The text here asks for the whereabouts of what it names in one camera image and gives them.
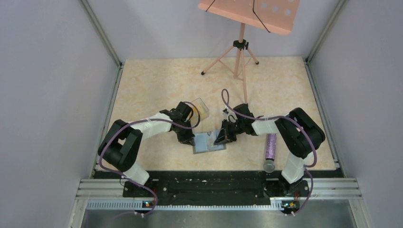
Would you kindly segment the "clear plastic card box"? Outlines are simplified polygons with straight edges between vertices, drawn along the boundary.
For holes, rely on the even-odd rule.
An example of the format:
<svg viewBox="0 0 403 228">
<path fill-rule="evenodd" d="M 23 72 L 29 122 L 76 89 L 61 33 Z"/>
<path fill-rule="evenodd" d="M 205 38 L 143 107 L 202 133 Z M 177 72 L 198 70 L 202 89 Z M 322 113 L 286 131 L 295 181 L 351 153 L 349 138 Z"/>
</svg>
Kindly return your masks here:
<svg viewBox="0 0 403 228">
<path fill-rule="evenodd" d="M 210 111 L 207 107 L 207 105 L 204 103 L 204 101 L 199 97 L 193 101 L 191 101 L 191 103 L 197 108 L 197 110 L 199 111 L 200 114 L 200 121 L 203 121 L 204 119 L 208 118 L 210 115 Z M 192 124 L 196 124 L 199 118 L 199 115 L 197 114 L 196 109 L 191 106 L 193 109 L 193 116 L 191 118 L 191 122 Z"/>
</svg>

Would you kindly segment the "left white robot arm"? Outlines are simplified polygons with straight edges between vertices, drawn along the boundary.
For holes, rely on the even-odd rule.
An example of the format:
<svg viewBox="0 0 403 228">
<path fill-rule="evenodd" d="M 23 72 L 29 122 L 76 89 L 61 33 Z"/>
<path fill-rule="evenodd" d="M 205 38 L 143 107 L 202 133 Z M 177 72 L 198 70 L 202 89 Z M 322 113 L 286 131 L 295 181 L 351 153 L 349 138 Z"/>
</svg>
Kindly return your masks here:
<svg viewBox="0 0 403 228">
<path fill-rule="evenodd" d="M 140 196 L 152 192 L 149 173 L 137 162 L 141 142 L 160 133 L 175 132 L 178 142 L 195 145 L 191 118 L 201 121 L 200 111 L 190 102 L 179 102 L 176 108 L 161 110 L 155 115 L 131 123 L 118 119 L 113 122 L 98 148 L 99 160 L 112 165 L 119 175 L 135 182 Z"/>
</svg>

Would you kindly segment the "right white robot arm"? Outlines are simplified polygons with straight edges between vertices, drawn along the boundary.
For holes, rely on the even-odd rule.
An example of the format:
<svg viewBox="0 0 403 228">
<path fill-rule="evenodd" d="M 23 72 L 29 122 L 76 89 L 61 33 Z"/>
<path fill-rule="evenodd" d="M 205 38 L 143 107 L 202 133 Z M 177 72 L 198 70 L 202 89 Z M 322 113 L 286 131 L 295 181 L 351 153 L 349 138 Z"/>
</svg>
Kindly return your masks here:
<svg viewBox="0 0 403 228">
<path fill-rule="evenodd" d="M 232 143 L 243 133 L 253 136 L 280 134 L 290 154 L 279 177 L 278 189 L 283 195 L 291 196 L 297 191 L 308 167 L 307 158 L 312 155 L 317 161 L 316 150 L 326 138 L 323 130 L 299 107 L 279 118 L 254 117 L 248 104 L 240 104 L 233 111 L 235 121 L 222 121 L 214 144 Z"/>
</svg>

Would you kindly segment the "purple glitter microphone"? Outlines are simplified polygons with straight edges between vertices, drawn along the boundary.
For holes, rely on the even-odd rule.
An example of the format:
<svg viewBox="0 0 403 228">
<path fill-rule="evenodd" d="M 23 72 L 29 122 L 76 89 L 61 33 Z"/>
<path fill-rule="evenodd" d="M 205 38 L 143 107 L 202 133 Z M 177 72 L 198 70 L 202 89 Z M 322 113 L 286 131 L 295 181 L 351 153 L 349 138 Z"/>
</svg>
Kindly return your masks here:
<svg viewBox="0 0 403 228">
<path fill-rule="evenodd" d="M 275 157 L 276 157 L 277 135 L 271 133 L 267 135 L 265 161 L 263 163 L 263 170 L 266 173 L 272 173 L 275 170 Z"/>
</svg>

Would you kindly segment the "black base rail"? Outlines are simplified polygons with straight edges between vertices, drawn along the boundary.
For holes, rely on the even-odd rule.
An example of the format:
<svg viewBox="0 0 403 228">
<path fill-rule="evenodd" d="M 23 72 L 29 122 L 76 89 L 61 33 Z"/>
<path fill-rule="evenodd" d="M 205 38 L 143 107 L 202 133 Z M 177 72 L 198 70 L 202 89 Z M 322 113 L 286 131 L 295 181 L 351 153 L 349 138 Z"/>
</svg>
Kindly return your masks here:
<svg viewBox="0 0 403 228">
<path fill-rule="evenodd" d="M 130 182 L 124 198 L 145 197 L 143 206 L 252 206 L 269 205 L 271 197 L 305 197 L 309 180 L 287 184 L 280 172 L 264 171 L 151 171 L 145 188 Z"/>
</svg>

